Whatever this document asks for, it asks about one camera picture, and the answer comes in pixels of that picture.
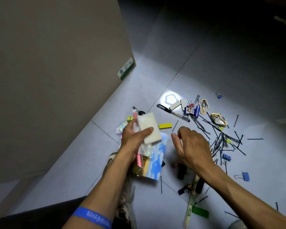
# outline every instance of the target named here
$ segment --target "tile floor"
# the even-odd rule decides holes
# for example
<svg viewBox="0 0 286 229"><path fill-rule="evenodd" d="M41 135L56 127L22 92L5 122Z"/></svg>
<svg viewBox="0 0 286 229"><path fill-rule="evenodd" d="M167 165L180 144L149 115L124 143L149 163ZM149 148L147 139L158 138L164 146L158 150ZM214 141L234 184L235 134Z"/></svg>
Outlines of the tile floor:
<svg viewBox="0 0 286 229"><path fill-rule="evenodd" d="M159 124L175 124L178 118L156 105L168 106L174 98L193 101L199 94L208 100L211 112L225 116L230 126L226 133L244 134L240 148L246 156L229 153L229 176L249 172L250 182L237 182L273 207L277 201L286 215L286 124L280 123L286 122L286 39L279 41L274 34L264 37L264 31L244 34L220 24L202 24L174 13L161 0L152 4L119 0L119 4L137 66L13 213L88 194L99 181L108 155L118 150L115 128L132 113L132 106L154 112ZM278 43L270 44L271 39ZM215 92L223 98L217 99ZM118 111L112 115L108 107ZM176 131L180 126L197 129L192 121L181 119ZM214 132L208 125L205 128L213 142ZM171 129L163 132L170 134ZM264 140L246 140L259 137ZM170 167L175 159L169 141L167 165L161 172L162 194L160 182L154 186L134 181L138 228L182 227L188 195L179 196L177 190L190 183L193 174L188 171L184 180L178 180L177 171ZM235 218L224 211L233 211L213 189L207 195L197 206L209 210L210 218L192 215L190 228L227 228Z"/></svg>

